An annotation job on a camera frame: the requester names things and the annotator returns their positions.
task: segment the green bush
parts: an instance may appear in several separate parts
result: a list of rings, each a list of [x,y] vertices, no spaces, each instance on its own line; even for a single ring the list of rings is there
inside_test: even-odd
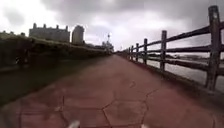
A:
[[[30,66],[51,66],[64,59],[88,59],[109,55],[108,52],[75,46],[69,43],[46,41],[24,36],[0,36],[0,66],[18,64],[21,68]]]

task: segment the sky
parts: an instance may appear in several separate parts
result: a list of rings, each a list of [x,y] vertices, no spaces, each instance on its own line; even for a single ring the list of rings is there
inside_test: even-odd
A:
[[[25,32],[37,26],[85,28],[87,43],[100,45],[111,35],[115,50],[121,50],[208,25],[208,7],[218,5],[224,19],[224,0],[0,0],[0,31]],[[209,35],[180,40],[168,47],[209,44]]]

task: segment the stone paving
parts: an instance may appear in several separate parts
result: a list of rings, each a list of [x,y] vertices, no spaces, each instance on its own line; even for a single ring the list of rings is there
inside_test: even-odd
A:
[[[173,84],[111,56],[5,105],[0,128],[224,128],[223,113]]]

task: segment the wooden fence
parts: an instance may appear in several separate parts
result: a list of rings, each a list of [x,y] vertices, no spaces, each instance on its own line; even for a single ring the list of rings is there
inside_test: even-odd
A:
[[[221,39],[221,30],[224,29],[224,22],[220,21],[218,6],[209,7],[209,23],[210,25],[204,28],[200,28],[191,32],[182,33],[177,36],[167,38],[167,31],[162,31],[161,40],[148,43],[147,39],[144,39],[144,44],[136,44],[136,47],[132,46],[126,51],[129,53],[129,58],[134,59],[138,62],[139,58],[143,58],[143,63],[147,64],[147,60],[160,62],[160,70],[165,72],[165,64],[179,65],[191,69],[197,69],[207,72],[205,87],[209,90],[214,90],[216,85],[216,80],[219,75],[224,76],[224,68],[220,68],[220,55],[224,52],[224,45]],[[211,34],[211,44],[208,46],[200,47],[188,47],[188,48],[173,48],[167,49],[166,45],[168,42],[204,35]],[[161,44],[160,50],[148,50],[149,46]],[[152,58],[149,53],[160,53],[160,58]],[[208,64],[200,64],[193,62],[186,62],[180,60],[169,60],[166,59],[166,53],[210,53],[210,58]]]

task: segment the red brick pavement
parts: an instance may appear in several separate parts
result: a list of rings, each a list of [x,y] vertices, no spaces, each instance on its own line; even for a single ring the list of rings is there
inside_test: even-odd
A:
[[[164,80],[118,57],[5,105],[0,128],[224,128],[224,117]]]

